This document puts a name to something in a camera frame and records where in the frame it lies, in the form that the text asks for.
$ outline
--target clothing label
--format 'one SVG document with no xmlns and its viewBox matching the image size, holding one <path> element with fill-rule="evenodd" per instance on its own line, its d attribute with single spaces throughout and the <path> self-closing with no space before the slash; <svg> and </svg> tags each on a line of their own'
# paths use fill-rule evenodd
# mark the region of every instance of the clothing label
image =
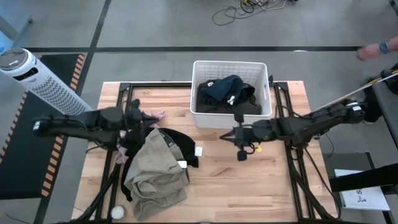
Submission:
<svg viewBox="0 0 398 224">
<path fill-rule="evenodd" d="M 354 110 L 354 111 L 362 110 L 362 108 L 361 108 L 360 106 L 354 106 L 354 107 L 353 107 L 353 110 Z"/>
<path fill-rule="evenodd" d="M 187 166 L 188 166 L 186 161 L 177 161 L 177 162 L 181 168 L 187 168 Z"/>
<path fill-rule="evenodd" d="M 40 127 L 40 121 L 36 121 L 35 126 L 33 127 L 33 130 L 38 130 Z"/>
<path fill-rule="evenodd" d="M 202 153 L 203 153 L 203 148 L 200 147 L 200 146 L 197 146 L 197 147 L 195 148 L 195 156 L 201 157 Z"/>
</svg>

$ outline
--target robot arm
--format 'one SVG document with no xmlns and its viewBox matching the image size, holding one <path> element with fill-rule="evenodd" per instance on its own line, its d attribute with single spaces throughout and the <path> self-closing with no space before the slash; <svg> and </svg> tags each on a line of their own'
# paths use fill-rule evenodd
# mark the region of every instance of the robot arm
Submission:
<svg viewBox="0 0 398 224">
<path fill-rule="evenodd" d="M 87 139 L 99 146 L 114 149 L 120 130 L 139 128 L 142 134 L 136 141 L 144 142 L 145 127 L 158 122 L 159 119 L 141 112 L 138 109 L 139 100 L 133 101 L 133 104 L 135 107 L 130 108 L 126 114 L 123 114 L 120 108 L 109 107 L 87 111 L 76 116 L 35 118 L 33 132 L 40 137 L 64 135 Z"/>
<path fill-rule="evenodd" d="M 355 101 L 335 103 L 327 108 L 303 116 L 289 116 L 256 121 L 243 125 L 243 115 L 236 114 L 238 127 L 220 137 L 239 148 L 238 160 L 247 159 L 243 147 L 252 147 L 254 142 L 289 140 L 292 147 L 305 147 L 317 134 L 322 135 L 338 124 L 356 124 L 363 120 L 364 111 Z"/>
</svg>

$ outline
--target beige cloth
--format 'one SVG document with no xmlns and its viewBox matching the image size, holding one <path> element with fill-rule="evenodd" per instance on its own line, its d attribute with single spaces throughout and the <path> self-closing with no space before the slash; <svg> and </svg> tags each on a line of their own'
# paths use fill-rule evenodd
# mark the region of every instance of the beige cloth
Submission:
<svg viewBox="0 0 398 224">
<path fill-rule="evenodd" d="M 174 142 L 166 143 L 158 129 L 148 134 L 124 181 L 137 220 L 146 220 L 186 199 L 183 187 L 189 181 L 177 162 L 183 160 L 180 148 Z"/>
</svg>

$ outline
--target black floor mat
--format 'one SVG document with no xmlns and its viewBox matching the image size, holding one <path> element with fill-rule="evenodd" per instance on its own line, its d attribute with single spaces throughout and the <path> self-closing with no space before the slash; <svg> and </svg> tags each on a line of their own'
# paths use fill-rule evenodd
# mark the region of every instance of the black floor mat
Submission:
<svg viewBox="0 0 398 224">
<path fill-rule="evenodd" d="M 44 55 L 40 60 L 72 89 L 82 84 L 78 79 L 84 55 Z M 32 118 L 43 114 L 61 115 L 33 93 L 26 93 L 0 153 L 0 199 L 50 195 L 67 139 L 33 134 Z"/>
</svg>

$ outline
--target wooden table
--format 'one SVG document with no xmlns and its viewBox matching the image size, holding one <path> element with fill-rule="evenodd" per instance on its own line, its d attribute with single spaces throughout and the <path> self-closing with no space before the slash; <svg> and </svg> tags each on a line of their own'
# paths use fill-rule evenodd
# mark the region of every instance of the wooden table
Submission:
<svg viewBox="0 0 398 224">
<path fill-rule="evenodd" d="M 304 83 L 288 82 L 288 84 L 294 111 L 299 114 L 309 113 L 310 107 Z M 118 90 L 118 82 L 103 83 L 98 108 L 115 106 Z M 141 100 L 140 108 L 146 113 L 166 111 L 166 117 L 160 122 L 160 127 L 185 133 L 196 142 L 197 146 L 203 146 L 199 168 L 188 168 L 190 185 L 185 187 L 188 198 L 155 215 L 148 222 L 297 221 L 282 141 L 262 143 L 262 152 L 248 155 L 246 161 L 238 162 L 236 159 L 238 149 L 231 143 L 218 139 L 228 130 L 200 129 L 195 126 L 189 109 L 190 88 L 135 88 L 133 98 Z M 271 98 L 272 105 L 275 105 L 273 92 Z M 327 180 L 318 141 L 311 141 L 308 151 L 317 163 L 323 178 Z M 81 215 L 81 210 L 85 210 L 98 193 L 105 155 L 106 152 L 102 149 L 92 150 L 86 155 L 72 218 Z M 322 185 L 307 156 L 304 156 L 304 161 L 311 191 L 326 210 L 336 216 L 333 198 Z M 116 205 L 124 205 L 126 208 L 126 217 L 120 222 L 136 222 L 132 213 L 132 203 L 126 200 L 119 186 Z M 299 192 L 304 217 L 308 217 L 301 189 Z M 105 196 L 103 218 L 106 218 L 109 195 L 110 190 Z"/>
</svg>

